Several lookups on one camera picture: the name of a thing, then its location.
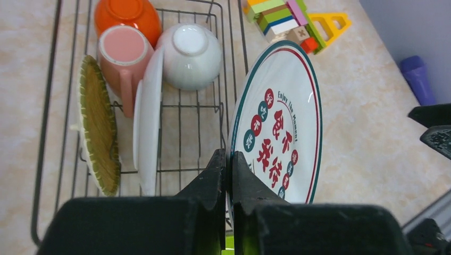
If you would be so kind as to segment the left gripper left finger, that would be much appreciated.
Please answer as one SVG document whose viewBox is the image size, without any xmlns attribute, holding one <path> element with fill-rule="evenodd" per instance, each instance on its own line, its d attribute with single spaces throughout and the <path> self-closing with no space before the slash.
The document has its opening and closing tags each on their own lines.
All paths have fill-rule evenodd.
<svg viewBox="0 0 451 255">
<path fill-rule="evenodd" d="M 226 152 L 168 197 L 75 198 L 57 212 L 38 254 L 220 254 Z"/>
</svg>

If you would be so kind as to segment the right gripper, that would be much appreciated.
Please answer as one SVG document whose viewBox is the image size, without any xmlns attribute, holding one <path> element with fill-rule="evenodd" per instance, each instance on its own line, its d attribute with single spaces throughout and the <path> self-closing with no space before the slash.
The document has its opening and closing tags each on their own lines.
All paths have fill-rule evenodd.
<svg viewBox="0 0 451 255">
<path fill-rule="evenodd" d="M 427 128 L 420 141 L 450 159 L 450 103 L 417 106 L 408 117 Z"/>
</svg>

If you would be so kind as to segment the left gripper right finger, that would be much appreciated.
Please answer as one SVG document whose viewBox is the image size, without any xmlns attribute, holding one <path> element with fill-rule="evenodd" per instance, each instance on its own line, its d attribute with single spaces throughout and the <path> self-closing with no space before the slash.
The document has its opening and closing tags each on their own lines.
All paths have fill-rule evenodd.
<svg viewBox="0 0 451 255">
<path fill-rule="evenodd" d="M 376 205 L 290 204 L 230 159 L 235 254 L 412 254 L 394 216 Z"/>
</svg>

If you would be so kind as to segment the white plate red characters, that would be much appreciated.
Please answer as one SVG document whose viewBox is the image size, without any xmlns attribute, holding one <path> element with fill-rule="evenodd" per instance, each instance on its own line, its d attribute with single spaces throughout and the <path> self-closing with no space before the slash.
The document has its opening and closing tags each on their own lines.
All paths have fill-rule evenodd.
<svg viewBox="0 0 451 255">
<path fill-rule="evenodd" d="M 323 140 L 320 89 L 300 45 L 282 40 L 248 71 L 232 117 L 227 163 L 242 152 L 250 171 L 290 203 L 312 203 Z"/>
</svg>

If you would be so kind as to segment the white plate green red rim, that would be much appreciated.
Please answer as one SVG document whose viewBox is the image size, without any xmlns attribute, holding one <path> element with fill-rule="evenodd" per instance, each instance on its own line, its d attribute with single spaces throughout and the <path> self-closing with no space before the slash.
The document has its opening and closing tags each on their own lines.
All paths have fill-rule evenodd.
<svg viewBox="0 0 451 255">
<path fill-rule="evenodd" d="M 159 47 L 138 83 L 133 116 L 133 163 L 145 196 L 156 192 L 162 95 L 163 47 Z"/>
</svg>

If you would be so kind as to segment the woven bamboo tray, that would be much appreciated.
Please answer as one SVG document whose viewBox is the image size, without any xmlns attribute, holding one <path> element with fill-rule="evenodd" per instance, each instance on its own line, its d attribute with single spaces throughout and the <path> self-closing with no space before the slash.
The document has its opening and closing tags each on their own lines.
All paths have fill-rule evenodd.
<svg viewBox="0 0 451 255">
<path fill-rule="evenodd" d="M 105 196 L 115 196 L 120 186 L 117 125 L 107 85 L 96 59 L 85 55 L 79 66 L 77 87 L 78 123 L 82 158 L 95 185 Z"/>
</svg>

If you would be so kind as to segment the grey wire dish rack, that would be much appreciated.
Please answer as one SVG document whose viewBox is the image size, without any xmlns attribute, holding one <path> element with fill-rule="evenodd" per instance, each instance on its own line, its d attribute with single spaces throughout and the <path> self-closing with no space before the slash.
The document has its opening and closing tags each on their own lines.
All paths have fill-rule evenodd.
<svg viewBox="0 0 451 255">
<path fill-rule="evenodd" d="M 71 44 L 68 80 L 62 86 L 66 90 L 65 105 L 57 111 L 64 116 L 57 127 L 62 132 L 57 152 L 47 152 L 53 132 L 48 127 L 51 107 L 53 76 L 57 67 L 55 56 L 57 41 L 65 39 L 60 18 L 64 2 L 55 1 L 52 46 L 48 66 L 45 102 L 41 124 L 35 194 L 31 216 L 31 238 L 40 246 L 40 205 L 43 174 L 51 170 L 58 173 L 55 214 L 63 203 L 62 192 L 71 196 L 98 196 L 100 190 L 91 176 L 89 163 L 84 160 L 85 137 L 79 134 L 81 121 L 79 104 L 79 67 L 76 60 L 96 52 L 92 35 L 96 1 L 72 1 L 69 15 L 73 28 L 69 36 Z M 152 57 L 150 67 L 139 82 L 133 118 L 122 114 L 122 104 L 111 96 L 118 128 L 121 185 L 117 195 L 127 194 L 160 196 L 174 194 L 183 189 L 190 179 L 206 167 L 207 157 L 215 149 L 227 145 L 229 115 L 237 98 L 239 77 L 247 69 L 247 53 L 236 1 L 159 1 L 156 11 L 161 25 L 168 35 L 166 45 Z M 204 26 L 213 33 L 221 45 L 222 63 L 219 75 L 201 90 L 180 90 L 164 82 L 164 60 L 175 53 L 192 53 L 192 44 L 183 46 L 182 40 L 193 34 L 194 27 Z"/>
</svg>

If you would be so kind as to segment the white ceramic bowl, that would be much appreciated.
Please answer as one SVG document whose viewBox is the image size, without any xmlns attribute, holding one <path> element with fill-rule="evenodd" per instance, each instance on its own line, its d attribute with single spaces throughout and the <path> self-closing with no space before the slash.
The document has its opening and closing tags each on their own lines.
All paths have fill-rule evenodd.
<svg viewBox="0 0 451 255">
<path fill-rule="evenodd" d="M 164 30 L 157 48 L 163 48 L 163 80 L 181 90 L 202 90 L 218 77 L 222 49 L 216 36 L 195 23 Z"/>
</svg>

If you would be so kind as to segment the white cup pink handle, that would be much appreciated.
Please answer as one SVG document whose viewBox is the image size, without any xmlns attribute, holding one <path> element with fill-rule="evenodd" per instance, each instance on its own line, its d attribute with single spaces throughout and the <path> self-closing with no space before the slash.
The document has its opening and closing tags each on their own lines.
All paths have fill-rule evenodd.
<svg viewBox="0 0 451 255">
<path fill-rule="evenodd" d="M 123 114 L 132 118 L 139 81 L 154 49 L 138 29 L 115 25 L 98 40 L 99 65 L 112 92 L 121 99 Z"/>
</svg>

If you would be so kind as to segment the orange bowl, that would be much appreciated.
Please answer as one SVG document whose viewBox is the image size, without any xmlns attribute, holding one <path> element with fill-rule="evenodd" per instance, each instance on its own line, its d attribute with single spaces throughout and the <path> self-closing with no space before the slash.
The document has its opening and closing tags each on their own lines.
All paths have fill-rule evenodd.
<svg viewBox="0 0 451 255">
<path fill-rule="evenodd" d="M 106 29 L 126 25 L 138 29 L 153 48 L 162 34 L 157 10 L 147 0 L 101 0 L 94 10 L 94 28 L 100 36 Z"/>
</svg>

